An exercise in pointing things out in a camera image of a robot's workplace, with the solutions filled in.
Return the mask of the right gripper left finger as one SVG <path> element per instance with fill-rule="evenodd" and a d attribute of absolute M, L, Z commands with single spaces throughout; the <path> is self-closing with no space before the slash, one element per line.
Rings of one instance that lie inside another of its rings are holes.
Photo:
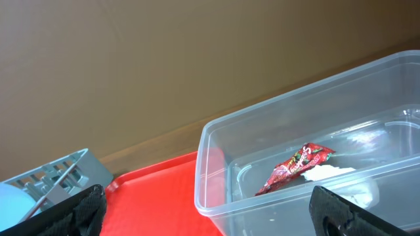
<path fill-rule="evenodd" d="M 100 184 L 1 232 L 1 236 L 99 236 L 106 214 Z"/>

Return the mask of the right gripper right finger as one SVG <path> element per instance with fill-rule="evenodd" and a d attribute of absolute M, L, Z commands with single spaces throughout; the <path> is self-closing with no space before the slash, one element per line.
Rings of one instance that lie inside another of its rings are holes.
<path fill-rule="evenodd" d="M 315 186 L 309 213 L 316 236 L 411 236 L 322 186 Z"/>

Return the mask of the white napkin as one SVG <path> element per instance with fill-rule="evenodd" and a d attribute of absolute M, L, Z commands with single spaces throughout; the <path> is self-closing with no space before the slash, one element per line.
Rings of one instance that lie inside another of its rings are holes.
<path fill-rule="evenodd" d="M 307 170 L 301 176 L 307 181 L 321 181 L 342 174 L 354 172 L 355 168 L 340 168 L 331 165 L 317 165 Z M 372 178 L 359 178 L 325 186 L 328 190 L 338 194 L 347 201 L 367 210 L 380 201 L 379 187 Z"/>

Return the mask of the red snack wrapper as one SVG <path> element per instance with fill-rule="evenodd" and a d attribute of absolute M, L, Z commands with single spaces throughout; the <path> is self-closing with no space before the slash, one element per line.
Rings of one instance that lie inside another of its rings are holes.
<path fill-rule="evenodd" d="M 291 158 L 274 167 L 272 174 L 255 196 L 279 190 L 302 173 L 326 162 L 334 153 L 331 148 L 319 144 L 304 144 Z"/>

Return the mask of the light blue plate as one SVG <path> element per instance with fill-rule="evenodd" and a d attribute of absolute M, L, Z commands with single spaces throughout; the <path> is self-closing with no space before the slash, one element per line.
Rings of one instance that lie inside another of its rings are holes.
<path fill-rule="evenodd" d="M 15 226 L 35 206 L 36 201 L 25 191 L 1 183 L 1 231 Z"/>

